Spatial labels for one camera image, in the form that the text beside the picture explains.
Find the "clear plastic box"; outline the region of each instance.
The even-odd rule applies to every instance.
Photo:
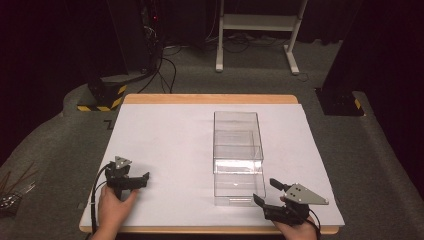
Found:
[[[213,171],[215,205],[255,206],[265,197],[262,143],[255,112],[215,112]]]

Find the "gray carpet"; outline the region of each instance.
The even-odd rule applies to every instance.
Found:
[[[226,44],[231,51],[238,45]],[[281,45],[224,52],[224,71],[215,72],[215,51],[171,48],[177,67],[174,93],[293,94],[305,109],[346,226],[322,239],[424,239],[424,204],[399,164],[364,93],[355,92],[366,116],[322,113],[314,88],[321,87],[339,44],[297,43],[294,54],[301,74],[291,75]],[[173,68],[163,62],[170,82]],[[135,93],[148,80],[132,83]],[[26,194],[17,215],[0,219],[0,239],[83,240],[78,224],[112,131],[105,120],[114,112],[78,112],[86,86],[71,91],[61,113],[40,125],[15,149],[0,169],[16,180],[34,162],[36,187]],[[162,93],[159,77],[144,92]],[[197,239],[190,235],[122,235],[121,239]],[[202,236],[207,239],[282,239],[281,236]]]

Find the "black cable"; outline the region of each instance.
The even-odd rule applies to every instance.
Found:
[[[203,52],[216,51],[218,41],[217,39],[207,42],[202,49]]]
[[[138,76],[138,77],[135,77],[135,78],[132,78],[132,79],[128,79],[128,80],[125,80],[125,81],[122,81],[122,82],[104,82],[104,83],[107,86],[111,86],[111,87],[112,86],[120,86],[120,85],[128,85],[130,83],[138,82],[138,81],[141,81],[141,80],[148,78],[149,76],[152,75],[152,72],[153,72],[152,70],[148,70],[147,73],[145,73],[141,76]]]
[[[314,215],[315,215],[315,218],[317,219],[317,221],[318,221],[318,227],[317,227],[317,225],[315,225],[315,223],[314,222],[312,222],[311,220],[309,220],[309,219],[304,219],[307,223],[309,223],[312,227],[314,227],[314,229],[315,229],[315,234],[317,235],[317,240],[319,240],[320,238],[321,238],[321,222],[319,221],[319,218],[318,218],[318,216],[315,214],[315,212],[314,211],[312,211],[312,209],[309,209],[309,211],[310,212],[312,212]]]
[[[174,52],[174,53],[169,53],[169,54],[164,54],[164,56],[172,56],[172,55],[176,55],[177,53],[179,53],[179,52],[181,52],[181,50],[183,49],[183,46],[181,46],[181,45],[178,45],[178,46],[175,46],[175,47],[179,47],[178,48],[178,50],[176,51],[176,52]]]
[[[140,91],[138,91],[137,93],[141,93],[144,89],[146,89],[150,85],[150,83],[153,81],[153,79],[159,73],[159,69],[160,69],[161,66],[162,66],[162,58],[160,58],[159,66],[156,69],[155,74],[153,74],[153,76],[150,78],[149,82],[142,89],[140,89]]]
[[[104,182],[102,182],[102,183],[100,183],[97,187],[96,187],[96,192],[97,192],[97,190],[99,190],[99,188],[103,185],[103,184],[105,184],[107,181],[104,181]]]
[[[216,23],[216,16],[218,15],[218,0],[215,0],[215,11],[214,11],[214,17],[213,17],[213,24],[211,27],[211,31],[209,32],[209,35],[206,37],[206,40],[212,35],[213,29],[215,28]]]
[[[162,74],[159,72],[158,73],[160,76],[160,85],[162,87],[162,91],[163,93],[166,93],[165,88],[163,86],[163,83],[165,83],[165,85],[168,87],[169,91],[171,91],[171,87],[169,86],[168,82],[165,80],[165,78],[162,76]]]
[[[254,43],[251,40],[249,40],[249,41],[250,41],[250,46],[252,46],[252,47],[274,47],[274,46],[278,46],[278,45],[284,45],[284,43],[286,43],[289,39],[285,39],[281,43],[277,43],[279,40],[280,39],[275,38],[274,40],[272,40],[269,43]]]
[[[162,58],[162,59],[165,61],[168,61],[169,63],[172,64],[172,67],[174,67],[174,77],[172,78],[171,87],[169,87],[169,93],[172,93],[174,83],[175,83],[175,77],[177,76],[177,68],[175,67],[175,64],[171,60],[167,58]]]
[[[94,234],[97,231],[97,220],[96,220],[96,190],[97,190],[97,181],[99,181],[100,175],[103,171],[109,167],[110,164],[106,164],[102,169],[100,169],[99,173],[97,173],[96,180],[93,184],[93,190],[91,191],[91,233]]]
[[[91,236],[91,233],[87,234],[87,236],[85,236],[84,240],[88,240],[90,236]]]
[[[222,47],[225,51],[230,52],[230,53],[242,53],[242,52],[246,51],[250,46],[249,40],[246,37],[244,37],[244,38],[234,38],[234,39],[230,39],[230,41],[233,44],[245,45],[245,47],[243,49],[239,50],[239,51],[232,51],[232,50],[229,50],[228,48],[225,48],[224,46]]]

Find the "white table top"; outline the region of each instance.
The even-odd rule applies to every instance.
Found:
[[[323,230],[337,232],[344,225],[300,104],[131,103],[121,106],[101,163],[103,167],[120,156],[133,162],[130,177],[150,172],[121,231],[278,233],[260,207],[214,205],[215,111],[258,113],[267,204],[282,205],[282,192],[269,185],[269,178],[289,185],[299,182],[329,199],[329,205],[310,205]],[[104,180],[103,174],[98,183]],[[91,231],[89,204],[80,229]]]

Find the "yellow black warning tape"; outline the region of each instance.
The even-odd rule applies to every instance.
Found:
[[[114,111],[119,106],[119,104],[121,103],[126,88],[127,88],[126,85],[121,86],[118,89],[118,91],[116,92],[116,95],[114,95],[114,96],[105,96],[105,100],[102,103],[78,104],[77,105],[77,108],[78,108],[79,111],[82,111],[82,112],[90,112],[90,111],[108,112],[108,111]]]
[[[359,103],[359,100],[355,98],[355,106],[357,109],[361,109],[361,103]]]

